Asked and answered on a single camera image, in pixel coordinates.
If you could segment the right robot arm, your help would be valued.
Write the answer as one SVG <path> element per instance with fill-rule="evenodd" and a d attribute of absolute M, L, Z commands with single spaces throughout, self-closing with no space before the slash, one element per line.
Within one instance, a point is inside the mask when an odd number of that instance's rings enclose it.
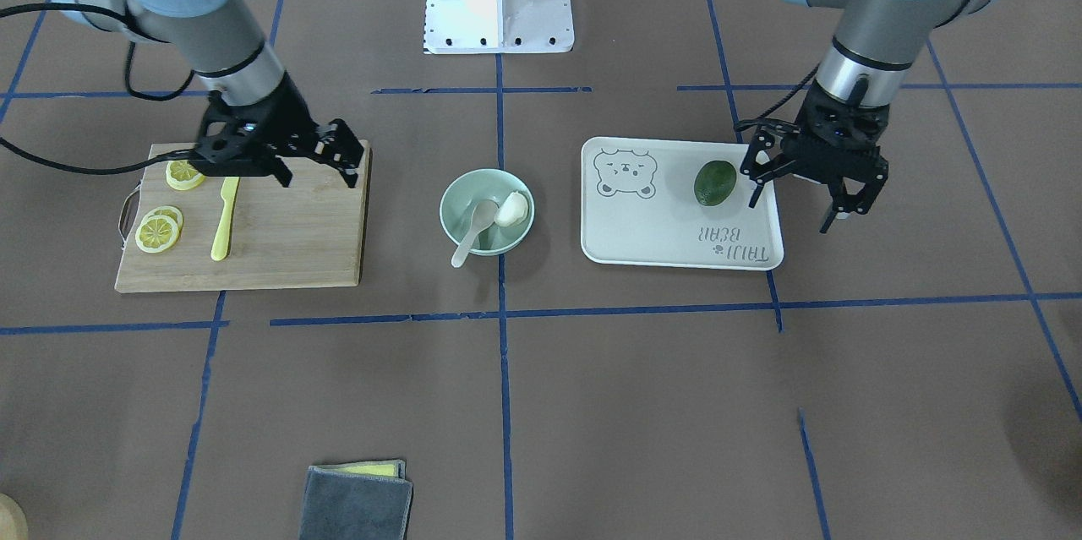
<path fill-rule="evenodd" d="M 291 182 L 285 159 L 302 156 L 357 184 L 362 143 L 341 119 L 311 116 L 292 78 L 246 0 L 51 0 L 68 16 L 133 42 L 179 49 L 208 90 L 189 164 L 207 177 L 275 177 Z"/>

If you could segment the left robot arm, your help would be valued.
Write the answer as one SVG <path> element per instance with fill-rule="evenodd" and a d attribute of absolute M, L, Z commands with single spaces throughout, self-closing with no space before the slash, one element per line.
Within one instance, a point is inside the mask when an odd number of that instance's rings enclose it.
<path fill-rule="evenodd" d="M 831 205 L 820 231 L 839 214 L 865 214 L 888 182 L 880 139 L 890 104 L 931 32 L 997 0 L 782 0 L 841 9 L 830 47 L 814 73 L 795 120 L 764 113 L 735 122 L 753 128 L 740 171 L 755 189 L 774 179 L 803 177 L 827 187 Z"/>

